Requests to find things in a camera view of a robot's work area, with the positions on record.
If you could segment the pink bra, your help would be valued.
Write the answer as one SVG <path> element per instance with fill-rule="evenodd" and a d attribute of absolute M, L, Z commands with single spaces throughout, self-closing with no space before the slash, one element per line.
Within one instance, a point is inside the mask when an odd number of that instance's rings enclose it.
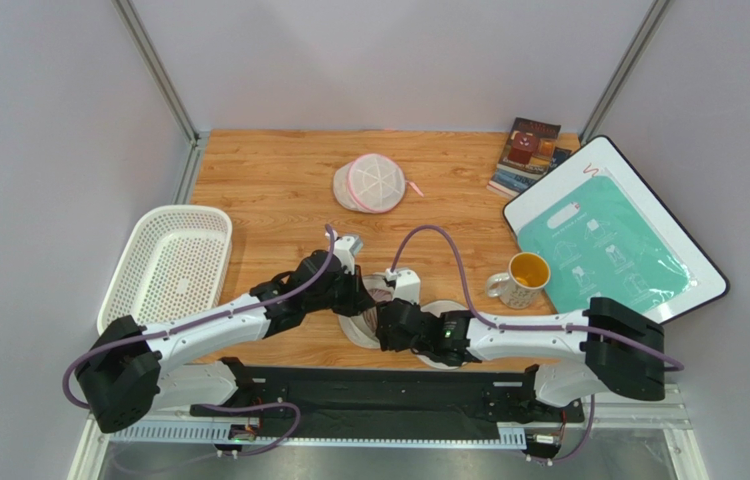
<path fill-rule="evenodd" d="M 367 293 L 375 303 L 387 302 L 393 299 L 393 289 L 380 277 L 364 279 Z"/>

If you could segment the beige mesh laundry bag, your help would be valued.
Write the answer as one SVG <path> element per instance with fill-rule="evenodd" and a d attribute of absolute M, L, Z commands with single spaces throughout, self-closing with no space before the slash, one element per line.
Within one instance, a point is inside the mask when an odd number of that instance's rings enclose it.
<path fill-rule="evenodd" d="M 384 273 L 375 273 L 372 275 L 364 276 L 363 283 L 364 283 L 364 279 L 367 277 L 380 277 L 385 280 Z M 342 331 L 352 343 L 354 343 L 355 345 L 359 347 L 366 348 L 366 349 L 375 349 L 375 348 L 380 349 L 378 341 L 374 333 L 375 323 L 376 323 L 375 306 L 365 311 L 362 315 L 357 315 L 357 316 L 352 316 L 352 317 L 345 317 L 345 316 L 339 317 L 339 324 L 340 324 Z M 441 369 L 441 370 L 455 370 L 461 367 L 461 366 L 430 366 L 430 365 L 428 366 L 434 369 Z"/>

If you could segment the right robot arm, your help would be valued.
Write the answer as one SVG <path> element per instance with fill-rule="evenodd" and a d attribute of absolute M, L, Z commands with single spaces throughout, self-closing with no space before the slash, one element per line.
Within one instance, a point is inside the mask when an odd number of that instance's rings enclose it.
<path fill-rule="evenodd" d="M 546 316 L 435 314 L 400 299 L 381 302 L 375 311 L 375 335 L 384 351 L 408 350 L 446 368 L 543 359 L 525 374 L 532 399 L 553 407 L 603 392 L 660 401 L 674 365 L 659 323 L 604 297 L 591 299 L 584 310 Z"/>

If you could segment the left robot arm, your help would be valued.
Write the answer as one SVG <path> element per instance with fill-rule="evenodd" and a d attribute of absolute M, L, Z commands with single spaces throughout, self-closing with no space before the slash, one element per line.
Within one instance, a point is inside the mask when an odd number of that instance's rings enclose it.
<path fill-rule="evenodd" d="M 131 316 L 116 319 L 70 364 L 62 387 L 68 391 L 70 382 L 77 381 L 84 397 L 70 396 L 69 401 L 88 409 L 102 432 L 118 432 L 162 399 L 165 375 L 200 357 L 294 329 L 313 312 L 351 317 L 375 304 L 359 268 L 316 250 L 295 270 L 207 312 L 154 327 L 140 326 Z"/>

